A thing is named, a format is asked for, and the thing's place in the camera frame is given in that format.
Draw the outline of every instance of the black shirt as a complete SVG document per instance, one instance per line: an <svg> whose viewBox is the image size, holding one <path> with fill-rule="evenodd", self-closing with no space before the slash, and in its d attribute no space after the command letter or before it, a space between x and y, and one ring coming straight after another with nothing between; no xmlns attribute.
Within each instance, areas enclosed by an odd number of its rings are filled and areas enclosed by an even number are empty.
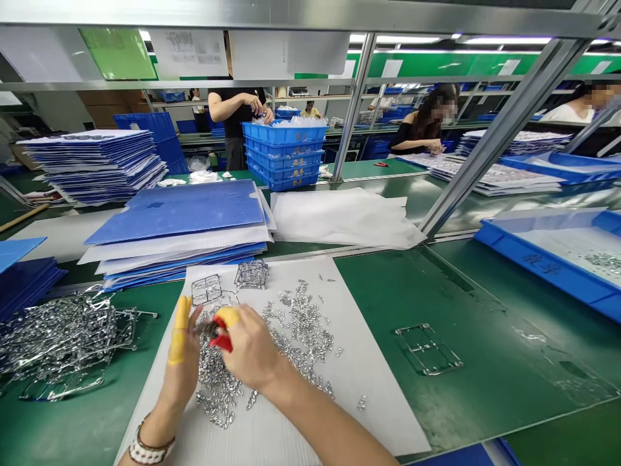
<svg viewBox="0 0 621 466"><path fill-rule="evenodd" d="M265 103L265 92L262 87L223 87L218 89L210 89L210 93L215 93L220 96L222 101L229 100L238 94L246 93L250 95L259 96L259 100L262 104ZM231 137L244 137L244 133L241 131L241 122L252 121L252 118L256 117L252 113L249 105L241 104L235 113L224 120L224 136Z"/></svg>

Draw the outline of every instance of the person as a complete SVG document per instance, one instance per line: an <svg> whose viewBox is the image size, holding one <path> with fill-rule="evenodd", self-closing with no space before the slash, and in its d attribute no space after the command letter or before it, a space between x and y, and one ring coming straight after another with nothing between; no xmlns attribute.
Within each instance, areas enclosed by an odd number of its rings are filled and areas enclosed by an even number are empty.
<svg viewBox="0 0 621 466"><path fill-rule="evenodd" d="M199 378L200 336L194 330L202 311L178 306L164 382L151 413L138 429L133 455L151 448L161 462L172 445L183 411ZM239 320L228 328L233 351L222 350L226 368L259 390L302 434L325 466L398 466L397 460L359 422L311 385L276 349L265 321L247 305L237 306ZM119 466L141 464L129 449Z"/></svg>
<svg viewBox="0 0 621 466"><path fill-rule="evenodd" d="M595 112L602 110L615 95L614 81L595 81L593 84L580 83L570 95L568 102L559 105L543 115L540 122L584 123L593 121Z"/></svg>
<svg viewBox="0 0 621 466"><path fill-rule="evenodd" d="M393 155L443 151L440 141L442 122L457 112L459 87L457 84L440 84L422 101L418 111L403 119L397 134L389 143Z"/></svg>
<svg viewBox="0 0 621 466"><path fill-rule="evenodd" d="M306 102L306 108L304 110L302 110L301 115L303 117L313 117L313 118L321 118L321 113L319 113L319 110L317 110L315 107L315 101L314 100L308 100Z"/></svg>
<svg viewBox="0 0 621 466"><path fill-rule="evenodd" d="M201 100L201 90L200 89L190 89L190 100L192 102ZM194 121L196 122L196 130L199 133L208 133L209 132L209 120L207 119L207 114L205 113L204 105L195 105L192 107L192 111L194 112Z"/></svg>
<svg viewBox="0 0 621 466"><path fill-rule="evenodd" d="M209 113L215 122L224 122L226 171L247 170L242 122L252 121L265 114L265 124L274 121L272 109L267 106L262 87L211 89L207 96Z"/></svg>

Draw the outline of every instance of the wristwatch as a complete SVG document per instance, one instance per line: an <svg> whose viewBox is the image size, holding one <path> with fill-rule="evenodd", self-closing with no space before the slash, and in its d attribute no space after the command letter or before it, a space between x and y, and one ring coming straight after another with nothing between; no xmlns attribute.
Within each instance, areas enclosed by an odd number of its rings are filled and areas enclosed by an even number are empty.
<svg viewBox="0 0 621 466"><path fill-rule="evenodd" d="M142 420L136 429L134 442L132 442L129 446L129 457L138 464L159 464L166 459L166 456L168 456L170 450L173 449L173 446L175 445L175 438L173 437L173 439L163 447L149 447L145 445L140 440L140 429L142 429L142 425L144 424L144 421L146 421L147 417L149 417L149 415Z"/></svg>

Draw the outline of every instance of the stack of blue folders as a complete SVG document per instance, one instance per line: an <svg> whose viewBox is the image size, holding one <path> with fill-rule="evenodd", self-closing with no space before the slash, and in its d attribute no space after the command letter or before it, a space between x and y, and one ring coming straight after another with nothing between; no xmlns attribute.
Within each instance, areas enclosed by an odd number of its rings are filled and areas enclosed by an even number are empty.
<svg viewBox="0 0 621 466"><path fill-rule="evenodd" d="M66 200L83 205L127 201L154 187L167 172L150 131L94 129L18 144Z"/></svg>
<svg viewBox="0 0 621 466"><path fill-rule="evenodd" d="M183 279L189 265L251 260L273 241L272 212L252 180L139 192L85 244L104 289Z"/></svg>
<svg viewBox="0 0 621 466"><path fill-rule="evenodd" d="M17 262L45 238L0 242L0 322L34 305L67 272L54 258Z"/></svg>
<svg viewBox="0 0 621 466"><path fill-rule="evenodd" d="M462 157L470 155L483 135L485 129L464 133L455 149L455 154ZM572 135L557 133L535 133L533 131L520 131L515 139L506 148L503 156L535 154L541 152L559 151L571 140Z"/></svg>

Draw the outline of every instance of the stack of papers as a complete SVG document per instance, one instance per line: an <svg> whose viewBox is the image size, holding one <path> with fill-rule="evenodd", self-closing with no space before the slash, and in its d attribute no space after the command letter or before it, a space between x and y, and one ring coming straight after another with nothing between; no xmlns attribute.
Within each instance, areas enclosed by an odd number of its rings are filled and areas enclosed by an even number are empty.
<svg viewBox="0 0 621 466"><path fill-rule="evenodd" d="M127 201L154 187L167 172L150 131L94 129L19 141L68 202L102 205Z"/></svg>
<svg viewBox="0 0 621 466"><path fill-rule="evenodd" d="M485 129L464 133L455 149L456 155L467 157L474 146L478 144ZM572 135L557 133L535 133L534 131L520 131L515 139L509 144L503 156L523 155L561 150L571 140Z"/></svg>
<svg viewBox="0 0 621 466"><path fill-rule="evenodd" d="M67 273L56 267L53 258L17 262L44 239L0 242L0 322L34 305Z"/></svg>
<svg viewBox="0 0 621 466"><path fill-rule="evenodd" d="M189 265L254 259L275 228L252 180L156 188L90 236L78 263L99 261L106 291L181 280Z"/></svg>
<svg viewBox="0 0 621 466"><path fill-rule="evenodd" d="M410 249L426 239L406 218L407 197L362 188L272 193L278 241Z"/></svg>
<svg viewBox="0 0 621 466"><path fill-rule="evenodd" d="M397 158L404 162L429 168L431 176L445 181L451 181L462 164L457 157L452 156L432 157L429 154L412 154ZM553 176L494 164L479 180L473 191L485 196L556 192L561 190L560 183L563 181L563 179Z"/></svg>

